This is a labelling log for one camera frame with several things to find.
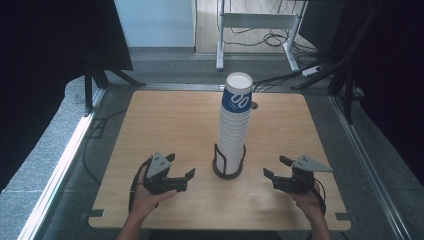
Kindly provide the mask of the stack of white paper cups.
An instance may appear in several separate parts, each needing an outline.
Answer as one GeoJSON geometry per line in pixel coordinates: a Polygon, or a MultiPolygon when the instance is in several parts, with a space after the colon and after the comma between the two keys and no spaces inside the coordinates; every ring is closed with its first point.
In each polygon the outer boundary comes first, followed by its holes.
{"type": "MultiPolygon", "coordinates": [[[[234,173],[243,154],[249,127],[252,103],[252,78],[242,72],[227,76],[221,100],[218,148],[227,158],[226,173],[234,173]]],[[[223,158],[217,160],[218,169],[223,171],[223,158]]]]}

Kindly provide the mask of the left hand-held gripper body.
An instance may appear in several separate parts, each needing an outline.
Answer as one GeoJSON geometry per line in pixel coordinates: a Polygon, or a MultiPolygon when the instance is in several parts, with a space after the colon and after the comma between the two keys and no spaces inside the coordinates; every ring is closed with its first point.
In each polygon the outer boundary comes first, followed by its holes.
{"type": "Polygon", "coordinates": [[[185,177],[170,178],[168,173],[171,163],[159,152],[155,152],[147,162],[144,187],[152,194],[161,194],[170,190],[186,191],[188,181],[185,177]]]}

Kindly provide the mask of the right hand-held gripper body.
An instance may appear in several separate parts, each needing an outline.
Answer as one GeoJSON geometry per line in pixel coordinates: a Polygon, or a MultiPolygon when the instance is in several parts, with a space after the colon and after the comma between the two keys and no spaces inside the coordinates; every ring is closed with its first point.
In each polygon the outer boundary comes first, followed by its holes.
{"type": "Polygon", "coordinates": [[[313,158],[303,155],[290,167],[292,175],[290,177],[275,176],[272,181],[274,189],[302,194],[308,193],[314,189],[315,186],[315,172],[332,172],[333,169],[326,166],[313,158]]]}

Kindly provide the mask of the aluminium frame rail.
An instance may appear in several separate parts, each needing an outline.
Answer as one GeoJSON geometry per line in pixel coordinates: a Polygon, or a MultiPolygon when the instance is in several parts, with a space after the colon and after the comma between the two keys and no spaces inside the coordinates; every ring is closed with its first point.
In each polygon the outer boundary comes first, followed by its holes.
{"type": "Polygon", "coordinates": [[[140,90],[157,90],[157,91],[212,91],[222,92],[225,85],[216,84],[163,84],[163,83],[147,83],[140,86],[140,90]]]}
{"type": "Polygon", "coordinates": [[[343,112],[343,107],[340,100],[333,95],[328,96],[329,101],[336,112],[336,115],[344,129],[349,142],[361,164],[363,171],[368,179],[368,182],[382,208],[382,211],[396,237],[397,240],[412,240],[409,230],[403,220],[398,208],[395,206],[387,187],[381,180],[368,152],[365,150],[363,142],[358,136],[354,126],[346,119],[343,112]]]}
{"type": "Polygon", "coordinates": [[[100,102],[105,94],[105,90],[97,89],[91,98],[93,104],[92,113],[84,112],[78,120],[78,124],[72,132],[65,148],[61,152],[61,156],[57,159],[56,165],[49,175],[49,179],[42,190],[31,190],[31,193],[39,193],[37,202],[34,204],[31,213],[22,227],[20,234],[16,240],[34,240],[37,232],[42,226],[45,218],[51,208],[55,196],[59,191],[78,149],[93,122],[94,115],[98,109],[100,102]]]}

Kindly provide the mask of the black metal stand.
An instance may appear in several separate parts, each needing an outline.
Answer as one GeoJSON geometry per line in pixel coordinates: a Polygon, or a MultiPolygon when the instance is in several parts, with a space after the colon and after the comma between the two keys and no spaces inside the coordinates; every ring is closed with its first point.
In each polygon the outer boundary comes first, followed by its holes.
{"type": "Polygon", "coordinates": [[[347,28],[340,40],[323,55],[323,59],[336,58],[336,61],[328,69],[317,73],[311,79],[299,85],[292,86],[294,90],[303,90],[318,83],[324,78],[333,76],[330,81],[327,92],[330,96],[338,95],[344,91],[343,116],[351,124],[351,108],[353,101],[353,64],[354,58],[358,54],[367,32],[370,29],[379,9],[384,0],[347,0],[348,3],[354,3],[357,11],[351,13],[351,25],[347,28]]]}

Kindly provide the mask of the white power strip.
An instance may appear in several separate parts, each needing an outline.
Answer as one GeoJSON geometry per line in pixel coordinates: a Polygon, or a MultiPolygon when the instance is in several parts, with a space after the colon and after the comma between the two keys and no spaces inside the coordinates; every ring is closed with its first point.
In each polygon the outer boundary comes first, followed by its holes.
{"type": "Polygon", "coordinates": [[[321,72],[322,70],[323,70],[322,67],[320,67],[320,66],[314,66],[314,67],[311,67],[311,68],[308,68],[308,69],[303,70],[302,71],[302,76],[303,77],[307,77],[307,76],[316,74],[318,72],[321,72]]]}

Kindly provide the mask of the black wire cup holder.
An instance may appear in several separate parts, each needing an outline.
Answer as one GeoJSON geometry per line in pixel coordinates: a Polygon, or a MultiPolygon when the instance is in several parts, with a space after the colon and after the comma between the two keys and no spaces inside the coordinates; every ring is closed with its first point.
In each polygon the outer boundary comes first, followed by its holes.
{"type": "Polygon", "coordinates": [[[231,180],[231,179],[237,178],[243,171],[243,164],[244,164],[245,155],[246,155],[246,146],[243,145],[243,154],[242,154],[242,157],[240,158],[240,163],[239,163],[238,169],[234,173],[227,174],[225,172],[226,171],[226,165],[225,164],[227,162],[227,158],[219,150],[218,145],[215,143],[214,144],[214,158],[213,158],[213,161],[212,161],[213,172],[215,173],[216,176],[218,176],[222,179],[231,180]],[[223,158],[224,166],[223,166],[222,172],[218,169],[218,165],[217,165],[217,160],[218,160],[219,157],[223,158]]]}

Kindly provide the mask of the black tripod stand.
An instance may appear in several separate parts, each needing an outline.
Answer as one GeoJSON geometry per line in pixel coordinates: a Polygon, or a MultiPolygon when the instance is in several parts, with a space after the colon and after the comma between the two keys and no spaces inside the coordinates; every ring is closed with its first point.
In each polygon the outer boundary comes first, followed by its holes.
{"type": "Polygon", "coordinates": [[[113,67],[111,64],[103,60],[94,60],[89,58],[85,63],[84,74],[84,93],[85,93],[85,115],[88,116],[94,110],[93,103],[93,84],[96,84],[100,89],[106,89],[109,85],[109,80],[105,71],[111,71],[116,76],[120,77],[125,82],[133,86],[146,86],[146,83],[140,82],[123,70],[113,67]]]}

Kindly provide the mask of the person's right hand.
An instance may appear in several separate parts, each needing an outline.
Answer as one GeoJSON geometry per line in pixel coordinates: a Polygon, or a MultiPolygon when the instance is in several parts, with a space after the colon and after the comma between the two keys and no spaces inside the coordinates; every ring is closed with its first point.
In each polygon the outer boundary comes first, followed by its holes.
{"type": "Polygon", "coordinates": [[[312,191],[302,194],[289,193],[289,196],[295,201],[308,220],[324,218],[320,201],[312,191]]]}

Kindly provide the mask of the dark curtain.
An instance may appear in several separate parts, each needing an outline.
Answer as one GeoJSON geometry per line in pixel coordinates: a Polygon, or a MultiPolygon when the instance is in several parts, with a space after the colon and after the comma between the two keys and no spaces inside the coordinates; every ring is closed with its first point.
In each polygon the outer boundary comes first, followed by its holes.
{"type": "Polygon", "coordinates": [[[132,68],[115,0],[0,0],[0,191],[89,66],[132,68]]]}
{"type": "Polygon", "coordinates": [[[351,63],[362,108],[424,186],[424,0],[346,0],[340,27],[379,8],[351,63]]]}

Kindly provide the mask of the white metal desk frame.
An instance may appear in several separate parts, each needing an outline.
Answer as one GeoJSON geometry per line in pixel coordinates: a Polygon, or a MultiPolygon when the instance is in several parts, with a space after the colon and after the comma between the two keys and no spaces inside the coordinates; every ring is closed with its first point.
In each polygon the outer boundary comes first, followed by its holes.
{"type": "Polygon", "coordinates": [[[303,1],[295,15],[230,13],[225,11],[225,0],[218,0],[218,42],[216,50],[216,69],[224,68],[224,29],[225,28],[255,28],[255,29],[283,29],[289,31],[288,40],[283,44],[286,58],[291,70],[298,72],[299,67],[292,52],[295,38],[303,18],[307,1],[303,1]]]}

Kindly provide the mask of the pale blue panel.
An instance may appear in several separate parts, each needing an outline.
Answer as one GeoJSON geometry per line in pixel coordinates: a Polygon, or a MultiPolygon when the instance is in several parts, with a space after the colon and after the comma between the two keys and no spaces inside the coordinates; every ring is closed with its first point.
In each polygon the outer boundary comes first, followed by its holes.
{"type": "Polygon", "coordinates": [[[127,45],[195,46],[196,0],[114,0],[127,45]]]}

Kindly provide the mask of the person's left hand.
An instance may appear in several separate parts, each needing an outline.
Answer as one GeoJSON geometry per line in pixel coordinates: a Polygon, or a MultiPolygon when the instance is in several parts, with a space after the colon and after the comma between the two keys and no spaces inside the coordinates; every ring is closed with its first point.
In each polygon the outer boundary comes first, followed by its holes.
{"type": "Polygon", "coordinates": [[[140,170],[130,211],[130,216],[139,221],[146,219],[160,202],[168,200],[177,194],[176,190],[170,190],[161,194],[150,193],[143,185],[145,170],[146,167],[140,170]]]}

